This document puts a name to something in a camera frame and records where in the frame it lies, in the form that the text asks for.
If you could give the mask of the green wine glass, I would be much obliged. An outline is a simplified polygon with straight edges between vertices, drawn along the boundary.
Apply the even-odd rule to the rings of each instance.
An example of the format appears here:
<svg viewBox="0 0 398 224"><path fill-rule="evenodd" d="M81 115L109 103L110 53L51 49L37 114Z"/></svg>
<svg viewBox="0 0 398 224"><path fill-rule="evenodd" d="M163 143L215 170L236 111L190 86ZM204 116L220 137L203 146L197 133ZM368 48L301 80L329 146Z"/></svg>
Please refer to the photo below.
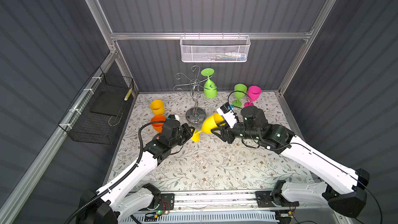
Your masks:
<svg viewBox="0 0 398 224"><path fill-rule="evenodd" d="M236 100L232 102L234 107L241 108L242 102L240 101L245 95L247 91L247 86L244 84L236 84L234 87L234 96Z"/></svg>
<svg viewBox="0 0 398 224"><path fill-rule="evenodd" d="M207 80L204 84L204 95L208 99L213 99L217 96L217 86L216 84L211 80L211 77L215 73L214 69L212 68L206 68L202 70L201 74L202 76L206 76Z"/></svg>

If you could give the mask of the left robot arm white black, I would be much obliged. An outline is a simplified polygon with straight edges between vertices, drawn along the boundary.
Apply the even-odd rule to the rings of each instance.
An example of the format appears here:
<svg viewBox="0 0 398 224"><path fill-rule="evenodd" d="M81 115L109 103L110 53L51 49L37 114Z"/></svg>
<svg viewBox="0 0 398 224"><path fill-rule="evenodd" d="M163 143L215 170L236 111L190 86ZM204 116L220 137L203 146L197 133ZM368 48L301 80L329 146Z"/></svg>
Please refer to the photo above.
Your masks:
<svg viewBox="0 0 398 224"><path fill-rule="evenodd" d="M168 118L160 123L162 132L147 144L142 138L142 131L147 125L140 127L138 158L98 190L86 191L78 209L66 220L67 224L73 220L77 224L119 224L141 209L156 207L160 200L160 191L156 187L147 184L133 194L131 190L171 156L174 147L183 146L195 132L194 127L177 119Z"/></svg>

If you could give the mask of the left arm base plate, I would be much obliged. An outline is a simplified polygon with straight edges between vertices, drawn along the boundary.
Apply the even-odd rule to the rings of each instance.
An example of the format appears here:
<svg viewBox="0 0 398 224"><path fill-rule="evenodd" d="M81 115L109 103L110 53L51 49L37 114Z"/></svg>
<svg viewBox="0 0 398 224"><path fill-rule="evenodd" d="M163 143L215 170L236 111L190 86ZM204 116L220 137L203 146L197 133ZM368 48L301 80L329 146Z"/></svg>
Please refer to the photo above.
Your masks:
<svg viewBox="0 0 398 224"><path fill-rule="evenodd" d="M175 194L161 193L154 198L149 207L141 208L140 211L170 211L174 209Z"/></svg>

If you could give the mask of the pink wine glass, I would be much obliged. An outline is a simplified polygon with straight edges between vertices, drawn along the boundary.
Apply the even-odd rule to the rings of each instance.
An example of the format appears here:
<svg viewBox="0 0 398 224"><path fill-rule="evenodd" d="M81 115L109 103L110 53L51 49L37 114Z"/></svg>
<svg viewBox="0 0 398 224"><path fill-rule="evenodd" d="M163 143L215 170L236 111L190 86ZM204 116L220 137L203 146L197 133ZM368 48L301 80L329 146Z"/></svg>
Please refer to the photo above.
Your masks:
<svg viewBox="0 0 398 224"><path fill-rule="evenodd" d="M247 94L248 94L248 102L244 104L244 107L252 106L254 101L256 101L262 93L261 88L257 86L249 87Z"/></svg>

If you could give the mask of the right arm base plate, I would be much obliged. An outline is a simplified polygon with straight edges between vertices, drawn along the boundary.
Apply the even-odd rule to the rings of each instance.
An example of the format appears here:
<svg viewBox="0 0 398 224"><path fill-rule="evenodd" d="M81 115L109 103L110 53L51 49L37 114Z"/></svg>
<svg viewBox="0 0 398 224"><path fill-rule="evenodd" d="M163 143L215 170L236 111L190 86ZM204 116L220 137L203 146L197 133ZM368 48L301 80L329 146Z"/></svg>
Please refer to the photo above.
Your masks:
<svg viewBox="0 0 398 224"><path fill-rule="evenodd" d="M258 207L298 207L298 201L290 202L282 196L281 190L260 190L255 192Z"/></svg>

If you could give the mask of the yellow wine glass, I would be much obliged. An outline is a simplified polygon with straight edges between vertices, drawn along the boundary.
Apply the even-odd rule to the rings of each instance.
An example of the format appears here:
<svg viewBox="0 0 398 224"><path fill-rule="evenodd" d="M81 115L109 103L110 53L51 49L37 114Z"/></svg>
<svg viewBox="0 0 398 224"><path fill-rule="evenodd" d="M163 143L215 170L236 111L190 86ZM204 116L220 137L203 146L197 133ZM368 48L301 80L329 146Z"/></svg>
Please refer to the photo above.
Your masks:
<svg viewBox="0 0 398 224"><path fill-rule="evenodd" d="M202 128L200 131L195 130L193 136L192 136L192 141L198 142L200 140L200 134L201 133L206 133L206 134L211 134L211 130L217 127L217 124L223 122L224 119L222 116L220 116L218 113L214 113L210 117L208 117L202 124Z"/></svg>
<svg viewBox="0 0 398 224"><path fill-rule="evenodd" d="M155 116L163 115L165 112L164 103L162 100L154 100L150 104L150 109Z"/></svg>

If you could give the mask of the orange wine glass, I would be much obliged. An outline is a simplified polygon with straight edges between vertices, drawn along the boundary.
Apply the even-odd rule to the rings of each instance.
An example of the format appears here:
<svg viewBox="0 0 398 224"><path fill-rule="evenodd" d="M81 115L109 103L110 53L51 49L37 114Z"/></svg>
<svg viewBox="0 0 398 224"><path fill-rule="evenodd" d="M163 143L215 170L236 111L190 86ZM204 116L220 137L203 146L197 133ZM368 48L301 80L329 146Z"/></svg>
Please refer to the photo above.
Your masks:
<svg viewBox="0 0 398 224"><path fill-rule="evenodd" d="M151 125L152 125L153 129L156 132L161 133L162 132L162 126L165 123L165 121L166 121L166 117L165 116L157 115L157 116L154 116L151 119L151 122L152 122Z"/></svg>

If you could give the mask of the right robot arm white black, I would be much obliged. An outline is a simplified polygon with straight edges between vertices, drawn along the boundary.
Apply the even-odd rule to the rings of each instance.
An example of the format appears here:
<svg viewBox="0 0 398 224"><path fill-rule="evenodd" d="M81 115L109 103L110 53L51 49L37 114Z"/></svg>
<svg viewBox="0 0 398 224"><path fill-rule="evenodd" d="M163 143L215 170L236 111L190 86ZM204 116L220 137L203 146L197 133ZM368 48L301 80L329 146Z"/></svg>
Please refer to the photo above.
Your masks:
<svg viewBox="0 0 398 224"><path fill-rule="evenodd" d="M280 124L268 123L263 110L248 106L239 121L226 103L217 109L211 133L229 144L235 139L252 140L266 150L289 158L321 178L314 184L295 184L278 180L268 196L277 206L298 206L300 202L327 204L335 212L356 218L367 201L365 191L370 175L363 169L351 169L312 148L299 136Z"/></svg>

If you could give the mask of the chrome wine glass rack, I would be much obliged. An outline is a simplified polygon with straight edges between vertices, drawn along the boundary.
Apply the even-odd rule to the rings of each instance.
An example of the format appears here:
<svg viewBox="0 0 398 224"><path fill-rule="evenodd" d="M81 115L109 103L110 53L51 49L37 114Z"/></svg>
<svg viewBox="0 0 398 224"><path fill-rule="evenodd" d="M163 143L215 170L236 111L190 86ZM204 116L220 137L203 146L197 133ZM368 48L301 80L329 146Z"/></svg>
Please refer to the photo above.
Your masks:
<svg viewBox="0 0 398 224"><path fill-rule="evenodd" d="M185 84L177 84L174 86L173 91L175 93L181 94L183 93L183 87L191 86L191 91L189 95L191 96L192 100L194 101L194 106L186 111L186 119L192 124L200 124L203 123L204 120L207 118L207 114L205 110L199 107L199 98L201 97L201 93L204 94L204 84L207 80L206 76L202 76L201 68L198 65L194 65L191 67L191 71L194 74L194 77L190 79L184 73L177 73L175 74L176 80L181 80L183 77L188 80L188 83Z"/></svg>

